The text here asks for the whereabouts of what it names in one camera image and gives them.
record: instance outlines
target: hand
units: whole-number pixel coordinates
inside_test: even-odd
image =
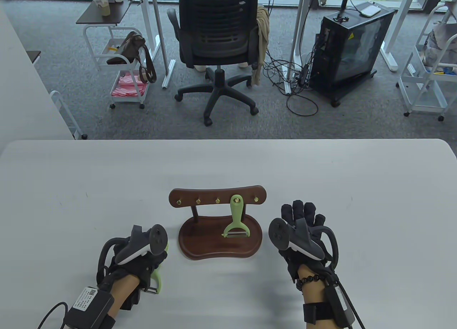
[[[139,288],[147,290],[150,287],[151,274],[166,259],[167,252],[163,251],[159,255],[147,252],[145,255],[138,256],[126,264],[118,265],[115,263],[116,256],[127,246],[129,239],[130,237],[127,237],[124,242],[114,245],[114,256],[111,259],[111,264],[108,268],[105,267],[106,275],[104,275],[103,270],[98,271],[97,283],[99,288],[110,291],[116,280],[122,279],[127,275],[134,275],[139,279]]]
[[[305,218],[306,224],[308,227],[322,226],[325,222],[325,216],[318,214],[316,215],[316,207],[313,203],[305,203],[301,200],[295,200],[290,206],[290,204],[284,204],[281,207],[281,218],[285,220],[289,225],[295,226],[295,221],[300,218]],[[317,243],[323,250],[326,252],[325,246],[321,240],[322,233],[312,234],[310,232],[311,239]],[[297,252],[292,248],[286,250],[280,250],[279,254],[287,262],[287,270],[289,271],[293,280],[299,279],[298,269],[301,265],[306,265],[310,270],[318,275],[328,275],[330,269],[325,267],[328,262],[327,259],[322,261],[311,259],[301,252]]]

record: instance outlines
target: black computer tower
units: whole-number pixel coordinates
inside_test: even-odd
[[[361,11],[372,4],[363,3],[357,8]],[[337,100],[340,89],[372,72],[394,14],[392,9],[375,5],[381,10],[370,18],[354,8],[345,9],[339,17],[338,11],[323,18],[315,42],[310,87]]]

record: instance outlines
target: office chair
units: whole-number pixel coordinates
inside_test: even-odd
[[[258,114],[256,103],[232,86],[246,81],[251,86],[251,75],[237,75],[225,79],[221,65],[245,63],[257,68],[258,27],[257,0],[179,0],[180,23],[174,9],[167,15],[176,39],[179,41],[181,61],[188,68],[194,65],[217,66],[207,68],[205,79],[210,84],[198,84],[178,89],[175,99],[180,102],[184,93],[211,93],[204,110],[204,124],[212,125],[209,118],[220,96],[235,98],[250,107],[251,115]]]

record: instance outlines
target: chair wheel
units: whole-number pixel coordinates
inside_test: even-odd
[[[203,121],[204,121],[205,126],[212,125],[212,120],[209,117],[208,118],[203,118]]]

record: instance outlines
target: pink item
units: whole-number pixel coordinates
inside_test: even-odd
[[[138,84],[140,94],[143,96],[146,91],[147,84],[143,84],[140,80],[140,77],[135,75],[135,80]],[[126,73],[125,76],[119,78],[116,89],[111,92],[113,97],[137,97],[137,91],[135,89],[135,84],[130,73]]]

